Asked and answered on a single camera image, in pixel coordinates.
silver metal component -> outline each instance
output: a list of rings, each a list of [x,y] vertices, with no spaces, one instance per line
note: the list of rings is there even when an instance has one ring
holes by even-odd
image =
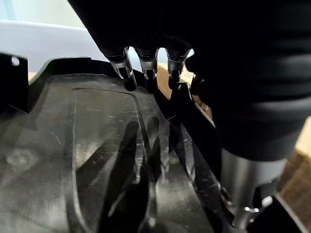
[[[134,77],[134,73],[133,73],[133,68],[132,68],[132,64],[131,64],[131,60],[128,56],[128,52],[127,49],[125,49],[125,59],[122,62],[119,63],[115,63],[110,61],[112,67],[114,68],[114,70],[118,73],[119,77],[121,79],[129,79],[129,78],[135,78]],[[126,68],[126,73],[128,75],[128,77],[123,77],[120,73],[120,68]]]
[[[234,215],[233,226],[245,229],[251,219],[272,203],[272,197],[266,196],[261,207],[255,207],[255,190],[278,178],[286,161],[252,161],[222,149],[221,193],[227,210]]]
[[[155,57],[153,60],[151,61],[145,61],[143,59],[141,59],[141,56],[139,55],[139,50],[136,50],[138,57],[139,57],[139,61],[140,61],[140,65],[141,65],[141,69],[142,72],[144,73],[145,79],[149,79],[148,75],[147,75],[147,70],[152,70],[153,71],[153,79],[156,79],[157,76],[157,52],[158,50],[156,50],[155,52]]]
[[[185,59],[187,57],[187,54],[189,53],[190,50],[187,50],[185,52]],[[170,54],[168,50],[166,50],[167,57],[168,57],[168,72],[169,72],[169,78],[171,78],[171,74],[173,70],[178,71],[178,78],[180,79],[181,72],[183,70],[184,64],[185,64],[185,59],[180,60],[180,61],[175,61],[170,57]]]

black bracket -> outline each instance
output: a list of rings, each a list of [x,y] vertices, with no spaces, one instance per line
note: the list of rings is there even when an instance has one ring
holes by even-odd
[[[28,62],[26,58],[0,53],[1,85],[0,107],[11,105],[29,112]]]

white wall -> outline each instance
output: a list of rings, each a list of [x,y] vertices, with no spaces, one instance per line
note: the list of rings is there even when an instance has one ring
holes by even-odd
[[[0,18],[84,27],[67,0],[0,0],[2,5]],[[7,17],[7,11],[13,11],[13,18]]]

mounting hole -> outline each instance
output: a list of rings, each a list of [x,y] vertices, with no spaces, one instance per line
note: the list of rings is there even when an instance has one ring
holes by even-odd
[[[19,66],[19,59],[17,57],[12,57],[11,64],[15,67]]]

white surface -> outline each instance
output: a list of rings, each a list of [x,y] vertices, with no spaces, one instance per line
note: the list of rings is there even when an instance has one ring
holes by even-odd
[[[55,58],[83,56],[108,61],[85,28],[0,20],[0,35],[0,52],[26,57],[30,72],[37,72],[47,60]],[[129,55],[133,68],[141,70],[133,48]],[[158,61],[167,62],[163,48],[159,50]]]
[[[84,27],[67,0],[0,0],[0,18]]]

